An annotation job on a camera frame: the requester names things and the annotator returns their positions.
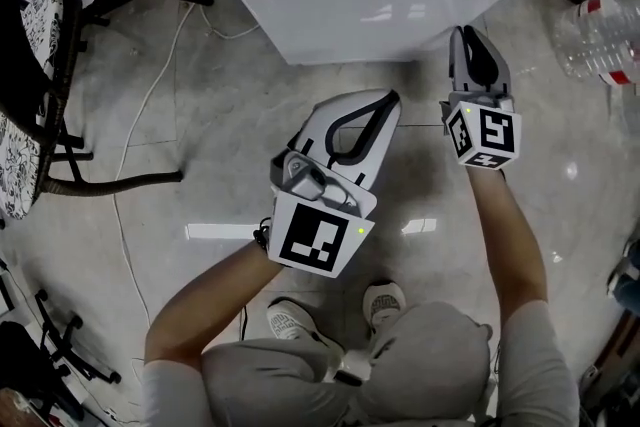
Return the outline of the person's right shoe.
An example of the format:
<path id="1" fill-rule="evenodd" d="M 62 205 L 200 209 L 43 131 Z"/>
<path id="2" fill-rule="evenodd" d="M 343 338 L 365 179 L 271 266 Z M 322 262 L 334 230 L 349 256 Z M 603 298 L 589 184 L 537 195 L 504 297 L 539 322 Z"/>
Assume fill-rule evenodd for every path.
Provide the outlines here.
<path id="1" fill-rule="evenodd" d="M 374 282 L 364 292 L 363 315 L 372 333 L 376 333 L 387 320 L 397 316 L 405 308 L 405 295 L 393 281 Z"/>

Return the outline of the white drawer tray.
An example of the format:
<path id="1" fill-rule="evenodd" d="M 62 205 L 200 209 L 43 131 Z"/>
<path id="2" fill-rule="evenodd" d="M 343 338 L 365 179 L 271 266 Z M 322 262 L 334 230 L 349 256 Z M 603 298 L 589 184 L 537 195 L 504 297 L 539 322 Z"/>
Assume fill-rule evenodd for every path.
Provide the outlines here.
<path id="1" fill-rule="evenodd" d="M 242 0 L 291 65 L 409 61 L 498 0 Z"/>

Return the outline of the person's gray trousers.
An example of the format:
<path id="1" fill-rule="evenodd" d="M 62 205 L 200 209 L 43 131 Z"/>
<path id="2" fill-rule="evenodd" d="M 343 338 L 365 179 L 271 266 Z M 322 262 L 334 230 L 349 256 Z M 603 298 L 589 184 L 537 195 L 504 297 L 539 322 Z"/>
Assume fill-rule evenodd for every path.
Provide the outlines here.
<path id="1" fill-rule="evenodd" d="M 427 303 L 382 324 L 359 387 L 325 381 L 332 354 L 308 335 L 216 346 L 204 355 L 203 376 L 224 427 L 464 421 L 486 390 L 489 337 L 453 306 Z"/>

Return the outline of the floral seat cushion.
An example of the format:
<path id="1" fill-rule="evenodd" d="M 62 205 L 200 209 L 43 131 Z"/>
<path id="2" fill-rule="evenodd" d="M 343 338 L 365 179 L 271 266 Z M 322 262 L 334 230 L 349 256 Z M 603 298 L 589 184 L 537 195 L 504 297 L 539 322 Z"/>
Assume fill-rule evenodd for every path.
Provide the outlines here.
<path id="1" fill-rule="evenodd" d="M 50 84 L 63 21 L 63 0 L 32 0 L 21 13 L 30 51 Z M 32 207 L 44 152 L 41 144 L 0 111 L 0 209 L 13 219 Z"/>

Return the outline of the person's right forearm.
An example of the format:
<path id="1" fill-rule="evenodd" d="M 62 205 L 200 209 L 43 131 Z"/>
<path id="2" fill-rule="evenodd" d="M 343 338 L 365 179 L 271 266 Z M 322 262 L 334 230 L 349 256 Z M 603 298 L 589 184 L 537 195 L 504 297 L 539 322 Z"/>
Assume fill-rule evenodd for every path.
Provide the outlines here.
<path id="1" fill-rule="evenodd" d="M 505 324 L 523 305 L 547 301 L 546 270 L 534 233 L 503 174 L 467 169 L 486 256 Z"/>

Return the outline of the person's left shoe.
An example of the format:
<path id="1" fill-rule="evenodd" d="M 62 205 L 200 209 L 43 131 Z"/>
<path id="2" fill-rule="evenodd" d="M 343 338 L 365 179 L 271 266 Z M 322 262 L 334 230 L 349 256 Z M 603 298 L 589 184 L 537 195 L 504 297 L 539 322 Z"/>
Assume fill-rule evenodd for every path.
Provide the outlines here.
<path id="1" fill-rule="evenodd" d="M 267 308 L 267 321 L 278 339 L 320 341 L 318 328 L 312 316 L 305 308 L 291 300 L 272 302 Z"/>

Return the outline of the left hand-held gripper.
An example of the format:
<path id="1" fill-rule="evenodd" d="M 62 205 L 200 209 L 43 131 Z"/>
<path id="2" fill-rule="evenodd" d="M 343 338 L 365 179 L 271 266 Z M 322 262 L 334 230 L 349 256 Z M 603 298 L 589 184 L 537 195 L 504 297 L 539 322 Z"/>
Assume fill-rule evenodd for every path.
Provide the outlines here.
<path id="1" fill-rule="evenodd" d="M 335 150 L 334 133 L 368 114 L 351 150 Z M 373 230 L 368 216 L 377 198 L 370 188 L 400 114 L 394 90 L 362 90 L 314 106 L 289 144 L 296 151 L 286 149 L 271 162 L 270 260 L 324 277 L 341 274 Z"/>

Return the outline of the brown wicker chair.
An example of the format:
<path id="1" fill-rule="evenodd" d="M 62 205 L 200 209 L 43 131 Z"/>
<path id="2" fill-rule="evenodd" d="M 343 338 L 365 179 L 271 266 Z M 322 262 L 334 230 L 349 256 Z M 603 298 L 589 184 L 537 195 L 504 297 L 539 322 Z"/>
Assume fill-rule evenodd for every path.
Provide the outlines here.
<path id="1" fill-rule="evenodd" d="M 30 51 L 22 25 L 21 13 L 31 1 L 0 0 L 0 111 L 41 144 L 44 156 L 41 158 L 35 201 L 43 193 L 96 197 L 143 186 L 180 182 L 183 178 L 181 171 L 96 183 L 82 177 L 78 164 L 92 160 L 93 155 L 83 150 L 83 138 L 69 134 L 64 115 L 77 56 L 83 50 L 82 29 L 99 21 L 87 12 L 82 0 L 63 0 L 54 78 L 48 84 Z M 201 6 L 213 3 L 213 0 L 181 1 Z"/>

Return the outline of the person's white t-shirt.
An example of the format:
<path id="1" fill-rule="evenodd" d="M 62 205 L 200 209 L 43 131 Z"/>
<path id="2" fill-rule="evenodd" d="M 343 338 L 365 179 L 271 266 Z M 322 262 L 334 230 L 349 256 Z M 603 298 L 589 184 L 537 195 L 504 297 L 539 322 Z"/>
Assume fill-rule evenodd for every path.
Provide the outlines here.
<path id="1" fill-rule="evenodd" d="M 149 363 L 142 374 L 144 427 L 224 427 L 215 420 L 203 366 L 196 370 L 169 361 Z M 472 427 L 464 421 L 397 422 L 384 427 Z M 548 306 L 520 307 L 501 332 L 499 427 L 577 427 L 575 380 L 558 348 Z"/>

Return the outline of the person's left forearm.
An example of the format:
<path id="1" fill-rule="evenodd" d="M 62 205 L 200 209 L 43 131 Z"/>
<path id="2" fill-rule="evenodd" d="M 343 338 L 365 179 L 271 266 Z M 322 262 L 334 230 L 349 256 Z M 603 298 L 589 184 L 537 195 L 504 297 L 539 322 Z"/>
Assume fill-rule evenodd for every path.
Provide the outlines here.
<path id="1" fill-rule="evenodd" d="M 282 270 L 255 242 L 216 263 L 155 317 L 146 335 L 144 361 L 171 361 L 199 370 L 206 346 Z"/>

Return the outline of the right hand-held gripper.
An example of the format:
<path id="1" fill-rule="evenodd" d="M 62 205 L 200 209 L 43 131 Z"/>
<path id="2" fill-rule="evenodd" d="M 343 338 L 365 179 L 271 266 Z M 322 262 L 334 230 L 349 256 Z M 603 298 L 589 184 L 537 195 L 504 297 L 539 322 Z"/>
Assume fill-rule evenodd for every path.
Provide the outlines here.
<path id="1" fill-rule="evenodd" d="M 522 130 L 521 115 L 508 95 L 506 60 L 473 26 L 457 26 L 449 40 L 449 78 L 453 92 L 440 107 L 457 162 L 502 170 L 519 157 Z M 475 86 L 487 93 L 475 92 Z"/>

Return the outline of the person's shoe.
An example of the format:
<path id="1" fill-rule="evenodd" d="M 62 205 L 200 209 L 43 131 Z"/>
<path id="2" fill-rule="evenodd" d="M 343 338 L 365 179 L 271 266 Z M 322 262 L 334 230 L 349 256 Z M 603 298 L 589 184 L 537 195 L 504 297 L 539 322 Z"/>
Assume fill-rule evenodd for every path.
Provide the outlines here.
<path id="1" fill-rule="evenodd" d="M 374 282 L 364 292 L 363 315 L 372 333 L 376 333 L 387 320 L 397 316 L 405 308 L 405 295 L 393 281 Z"/>
<path id="2" fill-rule="evenodd" d="M 278 339 L 320 341 L 318 328 L 312 316 L 305 308 L 291 300 L 272 302 L 267 308 L 267 321 Z"/>

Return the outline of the empty clear water jug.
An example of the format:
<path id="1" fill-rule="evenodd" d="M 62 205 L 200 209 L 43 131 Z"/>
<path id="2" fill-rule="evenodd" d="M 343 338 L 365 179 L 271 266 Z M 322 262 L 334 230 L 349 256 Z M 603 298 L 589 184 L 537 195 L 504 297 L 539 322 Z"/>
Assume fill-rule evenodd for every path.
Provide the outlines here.
<path id="1" fill-rule="evenodd" d="M 555 18 L 551 39 L 568 76 L 640 85 L 640 0 L 586 0 Z"/>

